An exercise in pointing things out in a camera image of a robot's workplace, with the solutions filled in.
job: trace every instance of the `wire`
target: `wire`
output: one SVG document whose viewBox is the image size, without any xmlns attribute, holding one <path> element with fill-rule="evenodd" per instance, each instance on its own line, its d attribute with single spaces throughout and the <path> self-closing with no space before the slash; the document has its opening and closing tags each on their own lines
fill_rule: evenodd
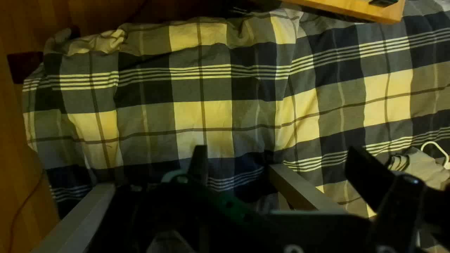
<svg viewBox="0 0 450 253">
<path fill-rule="evenodd" d="M 16 227 L 16 223 L 19 220 L 19 216 L 23 213 L 24 207 L 28 204 L 30 199 L 38 192 L 42 181 L 44 181 L 44 176 L 45 176 L 45 171 L 42 169 L 41 172 L 41 176 L 37 182 L 37 185 L 33 188 L 33 190 L 30 192 L 30 195 L 27 196 L 27 199 L 19 206 L 19 210 L 16 211 L 14 217 L 13 217 L 13 221 L 10 224 L 10 240 L 9 240 L 9 248 L 7 248 L 7 253 L 12 253 L 13 251 L 13 242 L 14 242 L 14 227 Z"/>
</svg>

